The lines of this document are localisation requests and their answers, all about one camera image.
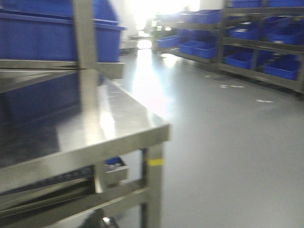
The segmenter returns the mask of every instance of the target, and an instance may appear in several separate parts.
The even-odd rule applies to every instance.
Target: white wall
[[[111,0],[111,4],[115,9],[120,20],[119,26],[127,27],[126,31],[122,32],[120,48],[134,48],[137,42],[129,40],[130,35],[136,35],[136,21],[132,0]]]
[[[223,0],[200,0],[201,10],[218,10],[223,8]]]

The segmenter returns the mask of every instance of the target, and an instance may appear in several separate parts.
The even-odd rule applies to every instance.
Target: white floor mark
[[[273,101],[263,101],[263,100],[256,100],[258,102],[262,102],[262,103],[273,103]]]
[[[231,85],[230,87],[233,87],[233,88],[245,88],[245,86],[242,86],[242,85]]]

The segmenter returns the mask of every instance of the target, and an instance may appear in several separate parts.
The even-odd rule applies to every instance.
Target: lower shelf
[[[231,66],[228,64],[220,63],[219,69],[227,72],[231,72],[234,74],[242,75],[245,77],[250,77],[259,81],[268,82],[277,86],[282,86],[285,88],[292,89],[296,92],[302,92],[301,83],[299,81],[293,81],[289,79],[285,79],[282,77],[277,77],[274,75],[265,74],[258,71],[248,70],[236,66]]]
[[[196,62],[199,62],[199,63],[213,64],[216,61],[216,58],[207,59],[207,58],[201,58],[201,57],[198,57],[198,56],[181,53],[179,47],[170,47],[170,48],[160,48],[159,47],[159,51],[161,51],[162,53],[168,53],[168,54],[172,54],[172,55],[175,55],[175,56],[178,56],[178,57],[193,60],[193,61],[196,61]]]

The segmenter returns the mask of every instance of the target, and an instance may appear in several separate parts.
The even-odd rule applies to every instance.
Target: metal frame
[[[77,197],[71,202],[51,208],[47,211],[27,214],[21,219],[12,220],[3,228],[44,228],[57,227],[61,223],[69,222],[70,219],[78,216],[86,215],[90,217],[95,211],[102,209],[104,216],[111,216],[123,212],[124,210],[140,205],[141,206],[141,227],[142,228],[159,228],[161,227],[161,200],[162,200],[162,144],[156,144],[142,151],[142,178],[128,184],[119,185],[112,189],[104,189],[100,194],[87,194],[83,196],[84,192],[89,189],[85,188],[76,195]],[[34,196],[46,193],[43,191],[32,191]],[[72,195],[68,194],[66,200],[71,199]],[[12,214],[12,209],[1,211],[0,216],[7,216]]]
[[[262,1],[262,5],[266,6],[267,0]],[[225,37],[225,29],[230,26],[228,24],[228,16],[246,16],[257,18],[259,20],[259,29],[261,29],[262,20],[264,17],[273,15],[284,15],[284,16],[304,16],[304,7],[260,7],[260,8],[228,8],[228,0],[224,0],[223,9],[223,21],[220,28],[220,45],[218,49],[218,69],[236,73],[242,76],[254,78],[260,81],[265,81],[282,87],[290,88],[298,93],[304,91],[304,45],[289,45],[289,44],[278,44],[265,42],[260,40],[246,40]],[[232,45],[240,46],[245,48],[253,48],[253,63],[251,69],[243,69],[235,66],[230,66],[223,62],[223,46]],[[297,54],[302,55],[302,66],[298,74],[296,81],[280,78],[273,75],[268,75],[256,71],[256,62],[258,56],[258,50],[269,50],[280,53]]]
[[[197,29],[197,30],[208,30],[208,31],[216,31],[220,29],[221,23],[215,24],[199,24],[199,23],[185,23],[185,22],[165,22],[165,21],[157,21],[157,26],[163,27],[172,27],[172,28],[183,28],[183,29]],[[158,47],[161,53],[168,53],[178,57],[182,57],[185,59],[193,60],[199,63],[204,64],[213,64],[215,63],[216,58],[205,59],[194,55],[188,55],[185,53],[181,53],[178,47],[171,48],[160,48]]]
[[[83,69],[82,76],[87,79],[91,79],[88,75],[95,74],[93,69],[110,79],[122,78],[123,63],[97,63],[92,0],[73,0],[73,7],[78,62],[0,59],[1,72],[12,73],[4,73],[2,77],[0,75],[1,93],[61,77],[79,69]],[[14,73],[21,71],[20,76]],[[90,218],[97,214],[100,219],[140,205],[142,228],[159,228],[162,143],[168,140],[168,136],[169,125],[164,123],[85,148],[58,152],[1,168],[0,192],[5,192],[87,165],[95,165],[93,181],[83,178],[0,197],[1,227],[57,227],[57,224],[69,222],[78,216],[87,215]],[[121,168],[120,173],[106,173],[105,160],[140,148],[145,148],[142,150],[142,178],[110,187],[109,184],[113,184],[112,178],[124,176],[126,168]],[[71,160],[73,162],[69,162],[69,165],[65,164],[65,161]],[[45,166],[55,169],[47,171]]]
[[[205,63],[205,64],[212,64],[215,63],[215,58],[201,58],[198,56],[194,56],[194,55],[188,55],[185,53],[180,52],[179,47],[171,47],[171,48],[159,48],[159,51],[162,53],[168,53],[168,54],[172,54],[178,57],[182,57],[182,58],[186,58],[189,60],[193,60],[199,63]]]
[[[216,24],[198,24],[198,23],[185,23],[185,22],[164,22],[158,21],[158,26],[182,28],[182,29],[198,29],[214,31],[219,28],[219,23]]]

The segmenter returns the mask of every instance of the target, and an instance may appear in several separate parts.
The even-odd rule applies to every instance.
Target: metal post
[[[107,184],[105,181],[104,161],[98,162],[94,165],[94,185],[96,193],[102,193],[106,191]]]
[[[93,0],[73,0],[79,69],[95,69],[97,63],[92,2]]]
[[[219,71],[219,65],[223,61],[223,55],[224,55],[224,45],[223,45],[223,38],[225,36],[226,32],[226,24],[228,16],[226,14],[226,8],[228,7],[228,0],[223,0],[223,19],[220,22],[220,29],[219,29],[219,39],[218,39],[218,60],[217,60],[217,70]]]
[[[142,150],[142,174],[149,197],[141,205],[141,228],[160,228],[162,212],[162,144]]]
[[[301,67],[299,70],[297,81],[299,83],[295,91],[302,94],[304,92],[304,54],[301,55]]]

